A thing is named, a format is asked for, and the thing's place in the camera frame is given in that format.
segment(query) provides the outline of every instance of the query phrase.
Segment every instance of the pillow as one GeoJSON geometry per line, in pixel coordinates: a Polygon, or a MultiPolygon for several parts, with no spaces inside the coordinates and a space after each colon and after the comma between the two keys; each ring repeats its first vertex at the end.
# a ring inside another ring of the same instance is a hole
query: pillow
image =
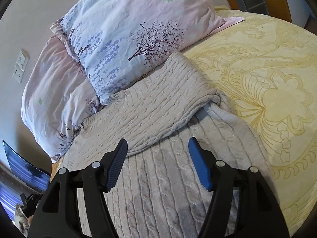
{"type": "Polygon", "coordinates": [[[174,51],[243,20],[217,16],[210,6],[212,0],[80,0],[50,29],[107,104],[174,51]]]}
{"type": "Polygon", "coordinates": [[[58,37],[51,37],[25,86],[21,117],[52,162],[67,151],[83,120],[99,109],[85,69],[58,37]]]}

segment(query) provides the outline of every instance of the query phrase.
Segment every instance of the yellow bedsheet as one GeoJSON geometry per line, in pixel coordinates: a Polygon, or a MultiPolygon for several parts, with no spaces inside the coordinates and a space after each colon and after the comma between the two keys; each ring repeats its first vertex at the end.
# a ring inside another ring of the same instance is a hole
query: yellow bedsheet
{"type": "Polygon", "coordinates": [[[317,200],[317,36],[266,15],[217,14],[245,21],[184,54],[259,133],[292,235],[317,200]]]}

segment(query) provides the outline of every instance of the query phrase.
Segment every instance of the television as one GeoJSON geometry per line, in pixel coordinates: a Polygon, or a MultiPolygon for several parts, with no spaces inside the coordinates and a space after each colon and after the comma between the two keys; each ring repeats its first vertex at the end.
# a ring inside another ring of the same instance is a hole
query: television
{"type": "Polygon", "coordinates": [[[2,143],[12,173],[29,187],[39,193],[44,193],[50,184],[50,174],[26,161],[4,140],[2,140],[2,143]]]}

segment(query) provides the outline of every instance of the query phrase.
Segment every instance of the cable knit sweater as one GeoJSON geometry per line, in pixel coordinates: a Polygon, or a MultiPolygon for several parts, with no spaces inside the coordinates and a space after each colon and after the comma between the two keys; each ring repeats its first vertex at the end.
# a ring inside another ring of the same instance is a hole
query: cable knit sweater
{"type": "MultiPolygon", "coordinates": [[[[191,162],[192,136],[232,167],[256,166],[273,187],[257,134],[181,53],[86,119],[60,167],[85,168],[125,138],[128,157],[117,185],[105,194],[119,237],[197,237],[212,193],[191,162]]],[[[83,192],[78,194],[83,232],[90,235],[83,192]]],[[[233,198],[228,234],[234,230],[237,191],[233,198]]]]}

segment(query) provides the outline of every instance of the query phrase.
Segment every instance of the switch plate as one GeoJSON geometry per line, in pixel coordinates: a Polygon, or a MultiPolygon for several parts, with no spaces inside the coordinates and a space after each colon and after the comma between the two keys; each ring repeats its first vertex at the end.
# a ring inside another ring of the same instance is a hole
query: switch plate
{"type": "Polygon", "coordinates": [[[21,83],[24,71],[20,68],[20,66],[16,63],[13,71],[13,76],[15,79],[21,83]]]}
{"type": "Polygon", "coordinates": [[[18,59],[16,60],[16,63],[19,65],[19,67],[24,71],[26,65],[28,64],[29,57],[26,55],[26,53],[21,50],[18,59]]]}

